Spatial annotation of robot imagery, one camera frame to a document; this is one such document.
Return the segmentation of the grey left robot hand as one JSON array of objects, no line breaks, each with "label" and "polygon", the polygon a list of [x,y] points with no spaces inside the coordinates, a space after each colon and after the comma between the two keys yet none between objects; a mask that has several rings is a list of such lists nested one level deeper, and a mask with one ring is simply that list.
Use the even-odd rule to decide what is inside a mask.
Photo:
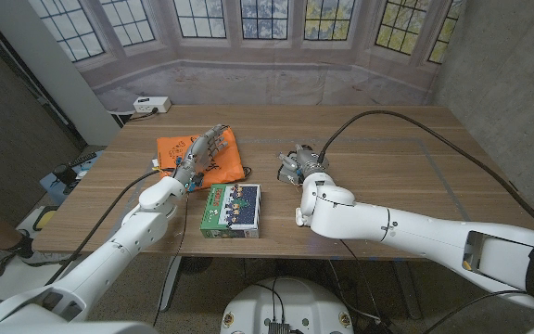
[{"label": "grey left robot hand", "polygon": [[172,178],[186,188],[201,187],[205,169],[218,152],[228,145],[223,137],[223,132],[228,128],[228,125],[217,124],[198,137],[187,149],[183,160],[172,173]]}]

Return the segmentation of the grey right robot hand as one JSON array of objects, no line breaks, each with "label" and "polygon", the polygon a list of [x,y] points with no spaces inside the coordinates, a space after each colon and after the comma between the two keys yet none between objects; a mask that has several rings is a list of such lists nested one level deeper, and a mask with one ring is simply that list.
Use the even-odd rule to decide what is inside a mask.
[{"label": "grey right robot hand", "polygon": [[312,173],[325,173],[328,168],[328,159],[319,162],[319,154],[308,145],[296,144],[296,149],[289,151],[287,155],[280,153],[281,160],[277,179],[293,185],[302,185],[306,176]]}]

